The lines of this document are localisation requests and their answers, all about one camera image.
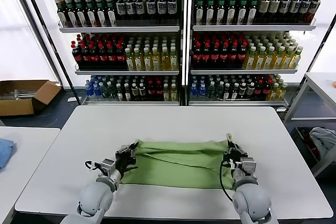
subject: bottle label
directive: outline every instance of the bottle label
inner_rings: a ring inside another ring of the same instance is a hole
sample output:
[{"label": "bottle label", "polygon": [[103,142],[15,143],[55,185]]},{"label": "bottle label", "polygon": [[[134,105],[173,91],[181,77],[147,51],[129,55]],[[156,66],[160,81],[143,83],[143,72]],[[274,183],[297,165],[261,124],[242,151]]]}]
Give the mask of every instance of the bottle label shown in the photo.
[{"label": "bottle label", "polygon": [[132,3],[126,2],[126,8],[127,8],[127,14],[128,15],[135,14],[135,4],[134,4],[134,2],[132,2]]},{"label": "bottle label", "polygon": [[239,60],[245,60],[246,55],[238,54]]},{"label": "bottle label", "polygon": [[104,14],[104,12],[102,12],[101,10],[98,11],[98,17],[99,17],[101,26],[102,27],[106,27],[106,20],[105,20],[105,14]]},{"label": "bottle label", "polygon": [[274,69],[279,69],[281,62],[282,62],[282,58],[277,58],[274,64]]},{"label": "bottle label", "polygon": [[155,2],[147,2],[147,12],[148,14],[156,14]]},{"label": "bottle label", "polygon": [[216,25],[219,26],[223,22],[224,9],[219,9],[217,12]]},{"label": "bottle label", "polygon": [[136,10],[138,15],[141,15],[141,14],[145,13],[145,6],[144,6],[143,1],[135,3],[135,10]]},{"label": "bottle label", "polygon": [[96,18],[94,17],[94,13],[89,11],[88,16],[89,16],[89,20],[91,22],[91,26],[92,27],[97,27],[97,21],[96,21]]},{"label": "bottle label", "polygon": [[176,1],[168,1],[168,13],[169,14],[176,14],[177,13],[177,5]]},{"label": "bottle label", "polygon": [[227,60],[227,55],[220,55],[219,58],[220,58],[221,60]]},{"label": "bottle label", "polygon": [[310,1],[302,1],[300,8],[299,8],[299,13],[306,13],[309,9]]},{"label": "bottle label", "polygon": [[69,18],[71,20],[71,23],[73,25],[73,27],[77,27],[77,20],[76,20],[76,16],[73,12],[68,12]]},{"label": "bottle label", "polygon": [[108,14],[109,14],[109,19],[110,19],[111,26],[116,26],[117,25],[117,21],[115,19],[114,11],[109,10]]},{"label": "bottle label", "polygon": [[159,60],[158,59],[153,59],[153,69],[154,69],[154,71],[159,71],[160,70],[160,65],[159,65]]},{"label": "bottle label", "polygon": [[214,55],[214,54],[211,55],[212,60],[218,60],[218,57],[219,57],[219,55]]},{"label": "bottle label", "polygon": [[118,99],[119,99],[119,102],[122,101],[122,94],[121,93],[118,93]]},{"label": "bottle label", "polygon": [[131,94],[130,93],[125,93],[126,100],[129,102],[131,101]]},{"label": "bottle label", "polygon": [[67,19],[65,18],[64,13],[57,13],[57,14],[58,14],[59,20],[60,20],[61,23],[62,23],[62,26],[63,26],[63,27],[68,27],[68,26],[67,26]]},{"label": "bottle label", "polygon": [[130,70],[130,71],[134,71],[132,60],[131,60],[131,59],[128,59],[126,62],[127,62],[128,70]]},{"label": "bottle label", "polygon": [[263,64],[262,62],[264,61],[263,58],[259,58],[257,60],[257,64],[256,64],[256,69],[261,69],[261,65]]},{"label": "bottle label", "polygon": [[290,64],[290,60],[291,58],[290,57],[287,57],[282,65],[282,69],[288,69],[288,66]]},{"label": "bottle label", "polygon": [[117,12],[119,15],[125,15],[126,14],[126,7],[125,3],[117,3]]},{"label": "bottle label", "polygon": [[214,15],[214,10],[209,9],[206,11],[206,25],[212,24],[212,16]]},{"label": "bottle label", "polygon": [[167,2],[158,2],[157,3],[157,11],[159,14],[166,14],[167,13]]},{"label": "bottle label", "polygon": [[251,25],[253,23],[254,20],[254,16],[256,15],[256,9],[251,9],[248,13],[248,17],[247,17],[247,25]]},{"label": "bottle label", "polygon": [[169,93],[163,93],[163,99],[165,102],[169,101]]},{"label": "bottle label", "polygon": [[196,12],[196,25],[200,26],[202,24],[203,9],[198,9]]},{"label": "bottle label", "polygon": [[80,23],[82,24],[82,27],[87,27],[85,16],[83,12],[77,12],[78,18],[80,20]]},{"label": "bottle label", "polygon": [[244,23],[246,9],[240,9],[238,14],[237,25],[242,25]]},{"label": "bottle label", "polygon": [[248,59],[246,69],[251,69],[253,61],[254,61],[254,58]]},{"label": "bottle label", "polygon": [[269,1],[260,1],[258,11],[260,13],[266,13],[268,10]]},{"label": "bottle label", "polygon": [[272,62],[272,58],[266,58],[264,69],[268,70],[271,62]]},{"label": "bottle label", "polygon": [[227,25],[232,25],[234,15],[235,15],[235,10],[230,9],[227,13],[227,20],[226,20]]},{"label": "bottle label", "polygon": [[237,98],[238,93],[232,93],[231,100],[235,100]]},{"label": "bottle label", "polygon": [[151,71],[151,60],[145,59],[145,69],[146,71]]}]

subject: white table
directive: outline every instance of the white table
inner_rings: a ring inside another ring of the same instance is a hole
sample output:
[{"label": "white table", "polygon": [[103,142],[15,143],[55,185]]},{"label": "white table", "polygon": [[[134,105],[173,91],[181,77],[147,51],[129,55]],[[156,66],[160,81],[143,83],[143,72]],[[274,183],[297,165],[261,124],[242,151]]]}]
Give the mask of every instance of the white table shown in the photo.
[{"label": "white table", "polygon": [[[306,82],[302,85],[297,96],[293,100],[286,116],[285,124],[290,121],[319,121],[336,122],[336,118],[294,118],[300,102],[305,97],[309,89],[312,89],[331,109],[336,110],[336,88],[332,85],[336,81],[336,73],[314,73],[305,74]],[[314,176],[318,176],[328,165],[336,159],[336,146],[331,149],[314,167],[311,169]]]},{"label": "white table", "polygon": [[60,129],[1,127],[0,137],[15,142],[15,152],[0,169],[0,223],[10,223],[14,205]]},{"label": "white table", "polygon": [[[23,191],[15,209],[75,214],[80,191],[97,178],[86,160],[114,158],[122,144],[234,140],[257,162],[259,183],[279,219],[332,217],[325,196],[270,107],[79,106]],[[121,185],[106,217],[238,219],[220,189]]]}]

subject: green towel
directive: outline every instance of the green towel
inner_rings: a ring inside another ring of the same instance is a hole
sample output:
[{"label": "green towel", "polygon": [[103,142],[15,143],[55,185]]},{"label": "green towel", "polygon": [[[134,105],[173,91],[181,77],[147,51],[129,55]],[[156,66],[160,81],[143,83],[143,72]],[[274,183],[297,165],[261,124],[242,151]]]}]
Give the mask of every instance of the green towel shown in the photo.
[{"label": "green towel", "polygon": [[[219,166],[227,141],[174,143],[139,141],[137,169],[125,173],[122,184],[184,188],[221,188]],[[230,169],[223,167],[223,185],[232,188]]]}]

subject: juice bottle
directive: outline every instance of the juice bottle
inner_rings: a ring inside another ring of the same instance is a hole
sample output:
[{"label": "juice bottle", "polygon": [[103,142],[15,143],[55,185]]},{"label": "juice bottle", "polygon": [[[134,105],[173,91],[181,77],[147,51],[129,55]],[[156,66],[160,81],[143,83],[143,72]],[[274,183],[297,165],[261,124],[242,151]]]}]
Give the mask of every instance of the juice bottle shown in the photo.
[{"label": "juice bottle", "polygon": [[289,64],[289,69],[295,69],[296,66],[299,63],[299,60],[301,59],[301,52],[303,50],[303,47],[298,47],[295,51],[295,54]]},{"label": "juice bottle", "polygon": [[254,61],[255,51],[256,51],[256,47],[250,47],[250,50],[244,61],[243,69],[251,69],[253,61]]},{"label": "juice bottle", "polygon": [[168,54],[168,49],[166,47],[162,48],[161,70],[170,70],[170,58]]},{"label": "juice bottle", "polygon": [[287,51],[286,51],[286,55],[284,56],[281,64],[280,64],[280,69],[288,69],[289,64],[293,58],[293,54],[294,54],[294,47],[288,47]]},{"label": "juice bottle", "polygon": [[273,56],[272,62],[271,62],[271,69],[279,69],[280,68],[280,64],[282,62],[283,56],[284,56],[284,50],[285,47],[281,46],[278,49],[278,52]]}]

